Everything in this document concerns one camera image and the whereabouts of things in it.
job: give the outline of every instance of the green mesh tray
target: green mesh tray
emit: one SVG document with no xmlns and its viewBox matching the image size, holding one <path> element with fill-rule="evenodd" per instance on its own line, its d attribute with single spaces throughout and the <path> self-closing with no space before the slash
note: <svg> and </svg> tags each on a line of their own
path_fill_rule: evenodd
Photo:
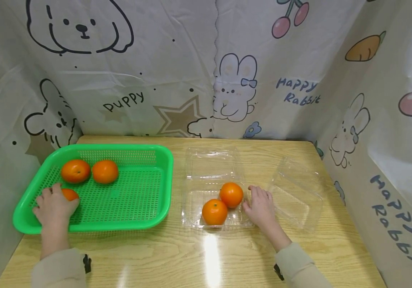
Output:
<svg viewBox="0 0 412 288">
<path fill-rule="evenodd" d="M 60 176 L 67 161 L 82 159 L 92 165 L 112 160 L 119 176 L 112 184 L 96 183 L 92 176 L 84 183 L 69 184 Z M 13 222 L 25 234 L 41 233 L 33 214 L 36 197 L 43 188 L 62 183 L 80 196 L 70 218 L 71 232 L 139 230 L 154 227 L 167 215 L 171 203 L 172 153 L 158 145 L 76 144 L 58 149 L 44 161 L 19 201 Z"/>
</svg>

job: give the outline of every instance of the child's arm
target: child's arm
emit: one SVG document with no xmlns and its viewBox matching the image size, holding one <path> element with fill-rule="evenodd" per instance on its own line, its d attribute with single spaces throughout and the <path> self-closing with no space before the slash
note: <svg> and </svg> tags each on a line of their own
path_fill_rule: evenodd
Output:
<svg viewBox="0 0 412 288">
<path fill-rule="evenodd" d="M 78 249 L 70 249 L 68 225 L 79 200 L 68 201 L 60 184 L 43 190 L 33 213 L 42 224 L 40 262 L 32 272 L 33 288 L 85 288 L 86 277 Z"/>
<path fill-rule="evenodd" d="M 292 243 L 275 218 L 273 196 L 260 187 L 249 186 L 252 203 L 243 204 L 244 211 L 275 248 L 276 264 L 293 288 L 331 288 L 313 260 L 297 244 Z"/>
</svg>

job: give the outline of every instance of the child's left hand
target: child's left hand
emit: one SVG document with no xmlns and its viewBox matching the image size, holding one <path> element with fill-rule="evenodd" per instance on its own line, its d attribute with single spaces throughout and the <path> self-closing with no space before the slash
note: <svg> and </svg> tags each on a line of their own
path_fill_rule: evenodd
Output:
<svg viewBox="0 0 412 288">
<path fill-rule="evenodd" d="M 60 183 L 56 183 L 52 188 L 43 189 L 42 194 L 36 198 L 38 207 L 33 208 L 33 213 L 43 225 L 43 229 L 57 225 L 68 227 L 70 216 L 80 203 L 79 199 L 67 200 L 60 186 Z"/>
</svg>

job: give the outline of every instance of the light wood tabletop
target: light wood tabletop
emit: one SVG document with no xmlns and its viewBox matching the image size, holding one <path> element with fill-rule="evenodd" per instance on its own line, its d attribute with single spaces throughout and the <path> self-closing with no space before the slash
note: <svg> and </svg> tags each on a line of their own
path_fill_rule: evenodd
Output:
<svg viewBox="0 0 412 288">
<path fill-rule="evenodd" d="M 70 234 L 72 246 L 92 258 L 88 287 L 286 287 L 273 265 L 275 252 L 258 228 L 207 232 L 182 225 L 181 202 L 187 148 L 236 148 L 246 185 L 268 187 L 283 157 L 308 170 L 299 179 L 321 191 L 323 210 L 314 233 L 282 227 L 299 242 L 333 287 L 385 287 L 330 177 L 309 142 L 155 137 L 83 136 L 78 143 L 158 144 L 174 156 L 172 202 L 161 224 L 141 231 Z M 312 178 L 314 172 L 323 180 Z M 0 278 L 0 288 L 29 287 L 40 256 L 40 236 L 25 235 Z"/>
</svg>

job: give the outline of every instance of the star print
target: star print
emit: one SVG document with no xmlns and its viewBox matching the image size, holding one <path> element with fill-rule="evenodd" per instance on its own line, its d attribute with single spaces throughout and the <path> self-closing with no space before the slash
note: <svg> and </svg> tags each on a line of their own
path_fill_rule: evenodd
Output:
<svg viewBox="0 0 412 288">
<path fill-rule="evenodd" d="M 191 98 L 179 108 L 153 106 L 158 114 L 163 118 L 164 124 L 158 134 L 179 133 L 183 137 L 191 137 L 187 126 L 189 123 L 204 118 L 199 112 L 199 96 Z"/>
<path fill-rule="evenodd" d="M 30 145 L 25 154 L 35 156 L 38 158 L 39 163 L 43 164 L 46 158 L 54 151 L 55 149 L 51 143 L 47 142 L 43 135 L 39 135 L 30 136 Z"/>
<path fill-rule="evenodd" d="M 116 121 L 116 122 L 121 122 L 121 117 L 126 116 L 126 113 L 123 113 L 121 111 L 119 111 L 118 109 L 115 109 L 113 111 L 109 111 L 109 110 L 99 110 L 100 113 L 103 114 L 103 116 L 105 117 L 105 122 L 108 121 Z"/>
</svg>

